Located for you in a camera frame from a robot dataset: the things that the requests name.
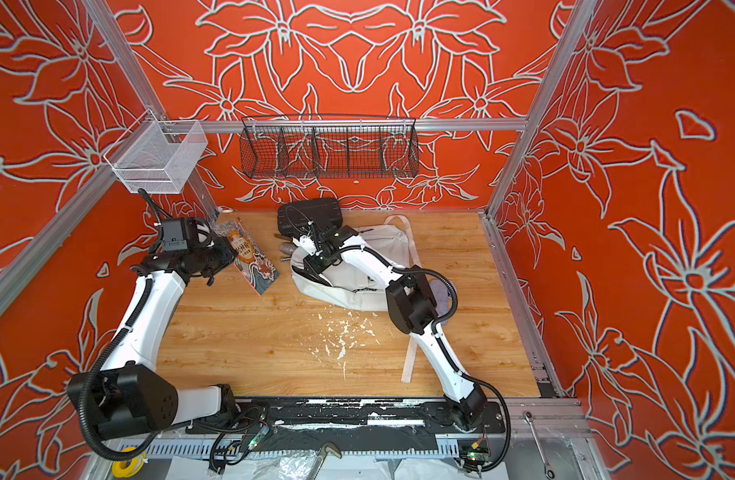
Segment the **red cartoon story book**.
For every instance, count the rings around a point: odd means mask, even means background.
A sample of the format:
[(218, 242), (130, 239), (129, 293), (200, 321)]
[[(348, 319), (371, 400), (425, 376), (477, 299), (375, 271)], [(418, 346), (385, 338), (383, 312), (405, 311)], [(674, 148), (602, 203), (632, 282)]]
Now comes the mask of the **red cartoon story book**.
[(225, 237), (236, 252), (234, 265), (258, 295), (263, 295), (279, 278), (279, 272), (252, 239), (238, 219), (215, 225), (215, 231)]

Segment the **white student backpack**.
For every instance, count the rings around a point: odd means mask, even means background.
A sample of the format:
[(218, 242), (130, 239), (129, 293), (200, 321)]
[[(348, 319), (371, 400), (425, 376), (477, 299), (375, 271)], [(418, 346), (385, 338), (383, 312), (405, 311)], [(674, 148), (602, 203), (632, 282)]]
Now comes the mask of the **white student backpack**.
[[(413, 228), (407, 216), (391, 215), (381, 225), (363, 226), (356, 231), (373, 250), (390, 262), (403, 267), (421, 266)], [(311, 240), (305, 242), (302, 236), (298, 236), (286, 248), (293, 282), (301, 293), (347, 310), (389, 312), (385, 288), (357, 267), (334, 262), (322, 273), (307, 271), (303, 259), (309, 254), (306, 248), (311, 246)]]

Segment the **purple glasses case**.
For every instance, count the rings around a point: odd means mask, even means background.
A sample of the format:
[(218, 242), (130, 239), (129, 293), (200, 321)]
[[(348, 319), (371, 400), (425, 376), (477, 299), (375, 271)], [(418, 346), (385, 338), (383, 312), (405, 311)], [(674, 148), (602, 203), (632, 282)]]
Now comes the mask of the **purple glasses case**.
[(448, 286), (441, 280), (431, 281), (431, 291), (437, 302), (437, 317), (443, 321), (455, 315), (457, 311), (457, 290), (455, 286)]

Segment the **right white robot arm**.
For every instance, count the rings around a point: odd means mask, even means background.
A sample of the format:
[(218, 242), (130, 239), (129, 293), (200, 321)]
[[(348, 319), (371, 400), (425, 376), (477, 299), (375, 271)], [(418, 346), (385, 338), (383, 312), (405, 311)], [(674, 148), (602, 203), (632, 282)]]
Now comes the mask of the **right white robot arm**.
[(364, 232), (344, 224), (334, 198), (284, 204), (277, 226), (295, 247), (290, 269), (302, 293), (350, 310), (387, 312), (433, 366), (453, 426), (464, 432), (481, 428), (487, 394), (501, 392), (469, 375), (443, 332), (459, 308), (457, 290), (445, 276), (384, 256)]

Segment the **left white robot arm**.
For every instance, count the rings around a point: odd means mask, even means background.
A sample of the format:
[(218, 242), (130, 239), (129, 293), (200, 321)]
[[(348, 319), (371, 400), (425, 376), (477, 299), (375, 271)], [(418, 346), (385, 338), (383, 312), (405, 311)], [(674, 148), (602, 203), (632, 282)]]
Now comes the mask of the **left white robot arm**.
[(112, 462), (141, 456), (170, 428), (221, 426), (239, 416), (228, 385), (180, 390), (156, 372), (161, 342), (190, 280), (212, 283), (237, 253), (204, 219), (175, 218), (145, 189), (137, 192), (154, 214), (156, 238), (131, 268), (133, 296), (113, 338), (66, 388), (86, 445)]

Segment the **metal pipe elbow fitting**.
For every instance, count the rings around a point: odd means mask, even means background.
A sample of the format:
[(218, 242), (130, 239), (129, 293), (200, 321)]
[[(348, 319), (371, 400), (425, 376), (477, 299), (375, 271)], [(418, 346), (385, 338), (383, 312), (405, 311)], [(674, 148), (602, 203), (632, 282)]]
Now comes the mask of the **metal pipe elbow fitting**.
[(284, 242), (283, 244), (279, 245), (279, 251), (282, 253), (283, 256), (291, 256), (296, 250), (296, 246), (293, 243), (290, 242)]

